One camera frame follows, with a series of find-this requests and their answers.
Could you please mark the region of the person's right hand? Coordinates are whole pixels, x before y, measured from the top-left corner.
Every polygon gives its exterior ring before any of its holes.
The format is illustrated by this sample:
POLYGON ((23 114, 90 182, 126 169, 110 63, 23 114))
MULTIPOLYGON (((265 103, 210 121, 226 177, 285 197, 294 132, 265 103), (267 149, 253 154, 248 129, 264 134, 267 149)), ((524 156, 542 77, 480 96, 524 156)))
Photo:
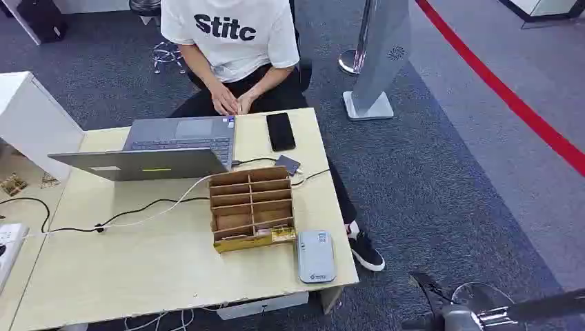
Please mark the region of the person's right hand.
POLYGON ((222 116, 239 114, 239 103, 231 91, 221 82, 214 81, 208 86, 212 104, 222 116))

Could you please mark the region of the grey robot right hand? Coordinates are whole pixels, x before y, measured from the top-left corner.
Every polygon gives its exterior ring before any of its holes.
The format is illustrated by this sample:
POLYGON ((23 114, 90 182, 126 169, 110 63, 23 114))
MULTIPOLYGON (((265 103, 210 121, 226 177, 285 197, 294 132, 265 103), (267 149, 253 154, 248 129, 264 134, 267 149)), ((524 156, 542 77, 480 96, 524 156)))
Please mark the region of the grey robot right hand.
POLYGON ((445 305, 441 309, 445 331, 482 331, 477 315, 465 305, 445 305))

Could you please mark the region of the person's left hand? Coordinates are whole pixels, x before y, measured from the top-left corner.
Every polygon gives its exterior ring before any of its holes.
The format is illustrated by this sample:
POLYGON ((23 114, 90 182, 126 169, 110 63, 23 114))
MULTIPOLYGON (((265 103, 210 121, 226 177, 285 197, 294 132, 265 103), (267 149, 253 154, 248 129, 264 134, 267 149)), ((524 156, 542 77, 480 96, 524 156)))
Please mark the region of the person's left hand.
POLYGON ((252 108, 252 104, 256 99, 257 95, 252 90, 249 90, 238 97, 238 115, 248 114, 252 108))

